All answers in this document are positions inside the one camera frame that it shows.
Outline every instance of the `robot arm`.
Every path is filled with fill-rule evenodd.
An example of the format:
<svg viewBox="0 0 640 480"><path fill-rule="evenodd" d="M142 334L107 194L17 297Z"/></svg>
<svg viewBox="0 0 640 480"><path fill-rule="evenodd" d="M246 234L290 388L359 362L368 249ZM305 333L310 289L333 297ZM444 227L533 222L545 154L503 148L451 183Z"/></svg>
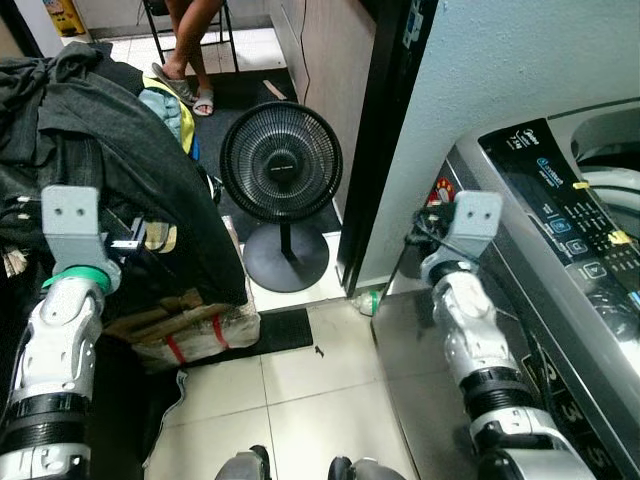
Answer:
<svg viewBox="0 0 640 480"><path fill-rule="evenodd" d="M98 192L48 187L43 232L56 258L46 298L31 313L0 425L0 480L89 476L86 418L105 295L120 282L98 231Z"/></svg>
<svg viewBox="0 0 640 480"><path fill-rule="evenodd" d="M500 197L464 192L455 207L449 233L423 262L422 277L433 286L434 320L471 419L469 432L481 455L478 478L594 480L551 415L536 408L496 324L495 306L468 262L497 232Z"/></svg>

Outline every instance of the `slipper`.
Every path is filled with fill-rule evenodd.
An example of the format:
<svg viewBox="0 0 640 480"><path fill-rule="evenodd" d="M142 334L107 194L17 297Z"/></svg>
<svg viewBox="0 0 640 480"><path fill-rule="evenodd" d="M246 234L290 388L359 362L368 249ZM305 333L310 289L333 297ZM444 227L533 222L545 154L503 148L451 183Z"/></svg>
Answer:
<svg viewBox="0 0 640 480"><path fill-rule="evenodd" d="M198 107L211 107L211 113L202 113ZM200 97L193 105L193 113L199 117L209 117L213 115L213 90L200 90Z"/></svg>
<svg viewBox="0 0 640 480"><path fill-rule="evenodd" d="M156 74L158 80L164 83L167 87L171 89L173 93L175 93L178 98L188 106L193 106L193 94L191 93L191 88L189 88L189 83L186 80L172 80L164 73L162 67L157 63L153 63L151 65L151 69L153 73Z"/></svg>

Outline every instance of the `stainless steel surface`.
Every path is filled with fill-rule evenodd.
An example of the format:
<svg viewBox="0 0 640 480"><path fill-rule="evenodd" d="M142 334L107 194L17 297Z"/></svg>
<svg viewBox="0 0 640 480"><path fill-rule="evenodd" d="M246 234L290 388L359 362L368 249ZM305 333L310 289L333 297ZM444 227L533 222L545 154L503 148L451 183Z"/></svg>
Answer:
<svg viewBox="0 0 640 480"><path fill-rule="evenodd" d="M420 276L410 247L403 253L406 279ZM403 283L392 280L394 284ZM443 340L431 316L430 292L387 293L373 318L378 353L391 399L416 470L423 480L459 480L477 476L462 395L444 355Z"/></svg>

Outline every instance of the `black door frame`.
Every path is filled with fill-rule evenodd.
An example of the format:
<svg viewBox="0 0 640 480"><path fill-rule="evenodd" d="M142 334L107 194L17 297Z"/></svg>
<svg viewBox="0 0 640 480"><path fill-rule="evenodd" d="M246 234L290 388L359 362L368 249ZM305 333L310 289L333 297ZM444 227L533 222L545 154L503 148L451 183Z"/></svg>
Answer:
<svg viewBox="0 0 640 480"><path fill-rule="evenodd" d="M42 51L13 0L0 0L0 17L26 57L42 57Z"/></svg>
<svg viewBox="0 0 640 480"><path fill-rule="evenodd" d="M437 8L438 0L383 0L377 9L376 36L338 250L338 273L347 296L356 289ZM415 24L414 9L422 16L422 25L417 40L407 48L403 37Z"/></svg>

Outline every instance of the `blue cloth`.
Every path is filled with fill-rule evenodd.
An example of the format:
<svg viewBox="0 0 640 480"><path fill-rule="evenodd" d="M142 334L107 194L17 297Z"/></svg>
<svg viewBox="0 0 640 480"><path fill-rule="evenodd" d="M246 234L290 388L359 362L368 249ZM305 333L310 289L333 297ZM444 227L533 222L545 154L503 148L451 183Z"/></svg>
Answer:
<svg viewBox="0 0 640 480"><path fill-rule="evenodd" d="M191 158L196 162L200 161L200 142L196 135L193 136L193 144L191 145Z"/></svg>
<svg viewBox="0 0 640 480"><path fill-rule="evenodd" d="M145 88L138 95L138 99L162 120L178 143L182 143L180 138L182 112L179 100L168 92L150 88Z"/></svg>

